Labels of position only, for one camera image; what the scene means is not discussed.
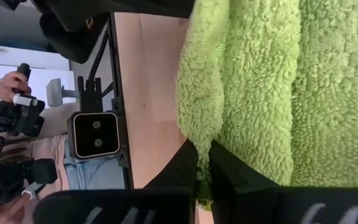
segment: camera rig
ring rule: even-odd
[[[23,63],[17,68],[29,78],[31,70],[28,64]],[[44,123],[40,113],[45,108],[45,103],[33,96],[27,96],[23,92],[14,89],[16,95],[13,102],[0,101],[0,133],[8,136],[18,136],[20,133],[28,137],[37,137]],[[0,136],[0,155],[7,144],[4,137]],[[34,197],[45,184],[52,184],[57,179],[55,163],[52,159],[25,158],[20,161],[0,161],[0,204],[14,199],[23,192]]]

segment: person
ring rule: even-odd
[[[0,100],[12,102],[13,88],[32,93],[28,79],[19,72],[10,72],[0,79]],[[118,162],[114,156],[102,157],[88,161],[78,161],[70,156],[67,140],[67,119],[79,110],[78,103],[68,103],[56,108],[47,108],[41,116],[45,122],[40,135],[30,141],[23,135],[15,138],[19,143],[10,144],[2,150],[0,161],[6,159],[52,158],[57,168],[58,179],[38,194],[35,203],[29,197],[17,197],[13,201],[0,205],[0,223],[32,223],[32,212],[39,200],[60,190],[122,189],[118,176],[122,170],[117,169]],[[6,133],[0,134],[7,140],[13,140]]]

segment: white wall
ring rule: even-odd
[[[0,65],[0,79],[7,73],[16,71],[17,67]],[[62,70],[48,70],[31,68],[31,74],[29,79],[29,86],[32,89],[32,96],[38,100],[42,100],[47,106],[47,85],[50,80],[54,78],[60,78],[62,85],[66,90],[74,90],[74,73],[72,71]],[[73,103],[76,100],[74,98],[64,98],[64,103]]]
[[[41,13],[31,2],[20,4],[15,11],[0,6],[0,40],[15,38],[31,44],[46,46],[48,40],[39,26]]]

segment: finger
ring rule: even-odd
[[[15,89],[18,89],[18,90],[21,90],[25,93],[30,93],[31,92],[31,89],[30,87],[25,84],[25,83],[22,83],[20,81],[15,81],[15,80],[3,80],[2,81],[2,84],[5,86],[5,87],[9,87],[9,88],[15,88]]]
[[[7,88],[5,86],[0,87],[0,100],[5,102],[12,102],[15,93],[11,88]]]
[[[9,223],[12,224],[21,224],[23,222],[25,215],[24,207],[21,207],[13,216],[9,217]]]
[[[7,217],[9,210],[19,199],[19,197],[16,197],[10,202],[0,205],[0,217]]]
[[[31,87],[29,87],[29,90],[26,92],[26,94],[31,95],[31,93],[32,93],[32,89]]]
[[[17,78],[22,83],[27,83],[29,81],[29,79],[23,73],[20,72],[10,72],[6,74],[5,77],[10,80],[16,80]]]
[[[29,194],[24,194],[23,196],[20,197],[20,199],[14,204],[12,205],[11,209],[9,210],[9,217],[14,216],[14,214],[19,211],[21,208],[23,208],[27,202],[30,201],[30,195]]]

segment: black bracket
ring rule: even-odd
[[[84,87],[84,78],[78,77],[78,92],[80,95],[81,113],[102,113],[102,85],[100,78],[87,80]]]
[[[122,110],[122,98],[121,97],[115,97],[111,100],[112,105],[112,112],[117,115],[118,118],[118,130],[119,133],[126,133],[126,122],[125,117],[123,116],[123,110]],[[118,155],[118,164],[121,167],[129,167],[128,163],[128,142],[127,142],[127,136],[120,134],[119,135],[119,142],[120,142],[120,153]]]

